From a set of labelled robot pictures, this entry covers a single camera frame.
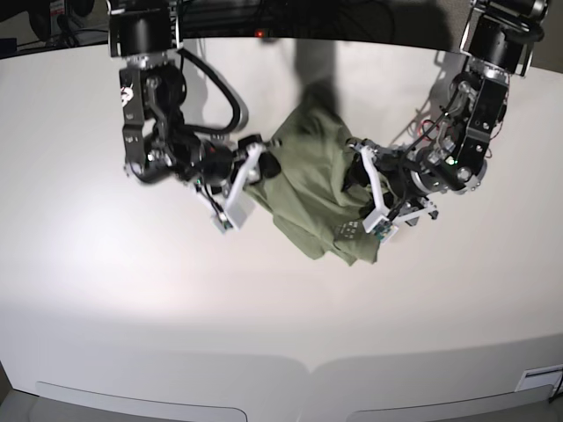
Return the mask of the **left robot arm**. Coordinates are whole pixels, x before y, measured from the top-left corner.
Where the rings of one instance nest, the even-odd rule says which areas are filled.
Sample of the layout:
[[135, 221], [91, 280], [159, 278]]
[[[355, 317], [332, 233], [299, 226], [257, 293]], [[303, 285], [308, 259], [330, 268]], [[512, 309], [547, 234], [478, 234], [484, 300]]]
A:
[[438, 118], [402, 147], [348, 142], [356, 156], [344, 186], [368, 186], [372, 192], [373, 208], [362, 221], [367, 233], [386, 237], [402, 222], [436, 218], [430, 195], [464, 194], [480, 186], [494, 130], [508, 109], [510, 78], [530, 68], [548, 10], [546, 1], [473, 1], [471, 11], [479, 19], [465, 28], [460, 43], [465, 60]]

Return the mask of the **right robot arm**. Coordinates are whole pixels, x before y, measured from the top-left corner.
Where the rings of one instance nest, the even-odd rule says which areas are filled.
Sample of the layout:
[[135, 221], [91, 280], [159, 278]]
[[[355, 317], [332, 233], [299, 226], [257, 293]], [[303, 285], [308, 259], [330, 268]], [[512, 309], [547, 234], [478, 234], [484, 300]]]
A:
[[[273, 143], [249, 135], [235, 147], [223, 136], [243, 119], [238, 95], [200, 57], [181, 45], [183, 3], [177, 1], [110, 1], [108, 45], [111, 57], [125, 62], [120, 70], [122, 139], [125, 168], [145, 185], [174, 177], [192, 187], [224, 214], [223, 196], [280, 174]], [[188, 124], [181, 107], [188, 98], [183, 66], [191, 62], [223, 94], [231, 109], [222, 126]]]

